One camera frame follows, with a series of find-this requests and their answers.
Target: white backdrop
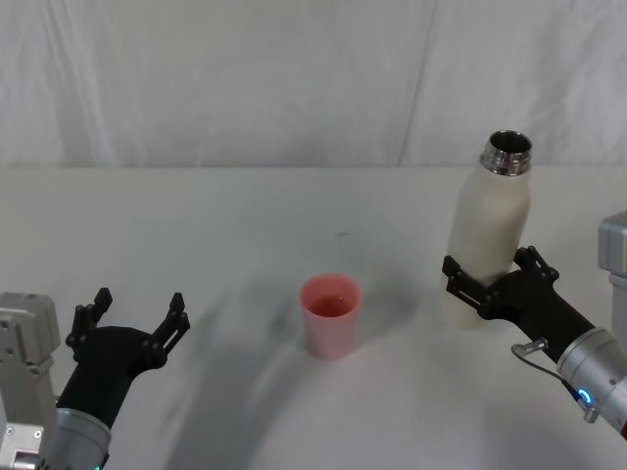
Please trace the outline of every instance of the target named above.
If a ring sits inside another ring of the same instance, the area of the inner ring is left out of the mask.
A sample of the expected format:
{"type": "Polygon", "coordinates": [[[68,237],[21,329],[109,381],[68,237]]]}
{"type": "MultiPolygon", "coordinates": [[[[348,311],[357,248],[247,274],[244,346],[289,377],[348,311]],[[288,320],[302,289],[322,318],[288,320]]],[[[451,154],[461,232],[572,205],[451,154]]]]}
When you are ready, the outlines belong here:
{"type": "Polygon", "coordinates": [[[627,159],[623,0],[0,0],[0,165],[627,159]]]}

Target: white table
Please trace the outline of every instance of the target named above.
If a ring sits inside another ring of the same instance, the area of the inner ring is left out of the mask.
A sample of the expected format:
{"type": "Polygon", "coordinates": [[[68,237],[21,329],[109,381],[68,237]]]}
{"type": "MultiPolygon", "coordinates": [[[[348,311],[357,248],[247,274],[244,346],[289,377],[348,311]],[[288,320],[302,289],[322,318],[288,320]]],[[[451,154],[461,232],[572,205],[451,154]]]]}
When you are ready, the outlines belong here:
{"type": "MultiPolygon", "coordinates": [[[[149,331],[184,294],[192,329],[165,368],[133,384],[110,470],[623,470],[627,443],[512,357],[525,341],[514,326],[451,331],[436,315],[467,172],[7,171],[0,286],[52,296],[63,338],[74,305],[101,286],[114,296],[103,325],[149,331]],[[303,351],[296,303],[325,270],[364,291],[362,345],[335,363],[303,351]]],[[[532,187],[523,243],[608,327],[597,226],[627,208],[627,171],[537,167],[532,187]]],[[[60,392],[68,348],[55,360],[60,392]]]]}

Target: pink cup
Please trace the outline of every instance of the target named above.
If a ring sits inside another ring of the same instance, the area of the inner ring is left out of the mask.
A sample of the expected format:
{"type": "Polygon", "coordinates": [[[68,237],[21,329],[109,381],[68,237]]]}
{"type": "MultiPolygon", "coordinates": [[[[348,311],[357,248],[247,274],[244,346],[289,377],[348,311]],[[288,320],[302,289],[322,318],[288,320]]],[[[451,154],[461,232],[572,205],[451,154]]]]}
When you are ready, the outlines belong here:
{"type": "Polygon", "coordinates": [[[310,352],[320,359],[344,357],[355,348],[362,293],[342,274],[319,274],[301,289],[301,307],[310,352]]]}

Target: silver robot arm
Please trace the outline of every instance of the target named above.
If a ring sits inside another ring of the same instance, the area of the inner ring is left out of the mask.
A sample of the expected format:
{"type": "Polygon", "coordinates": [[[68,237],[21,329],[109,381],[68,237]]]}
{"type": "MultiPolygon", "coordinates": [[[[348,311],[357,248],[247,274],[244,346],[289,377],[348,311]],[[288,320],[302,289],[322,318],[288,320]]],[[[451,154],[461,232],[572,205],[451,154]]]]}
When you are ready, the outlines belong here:
{"type": "Polygon", "coordinates": [[[34,469],[51,445],[57,409],[50,382],[59,326],[52,300],[0,294],[0,392],[7,425],[0,469],[34,469]]]}
{"type": "Polygon", "coordinates": [[[582,397],[586,421],[600,415],[627,439],[627,211],[602,221],[599,267],[613,286],[613,335],[601,328],[584,333],[563,353],[557,372],[582,397]]]}

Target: white bottle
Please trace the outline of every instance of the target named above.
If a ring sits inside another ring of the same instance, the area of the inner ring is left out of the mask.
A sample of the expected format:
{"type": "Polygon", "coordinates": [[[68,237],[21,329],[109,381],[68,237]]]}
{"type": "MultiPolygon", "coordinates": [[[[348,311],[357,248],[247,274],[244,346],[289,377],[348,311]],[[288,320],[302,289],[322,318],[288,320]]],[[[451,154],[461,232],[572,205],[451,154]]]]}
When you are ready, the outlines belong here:
{"type": "MultiPolygon", "coordinates": [[[[529,213],[531,141],[502,130],[490,136],[479,164],[458,196],[448,254],[470,276],[485,285],[509,272],[529,213]]],[[[440,284],[440,313],[457,328],[476,328],[484,321],[474,308],[440,284]]]]}

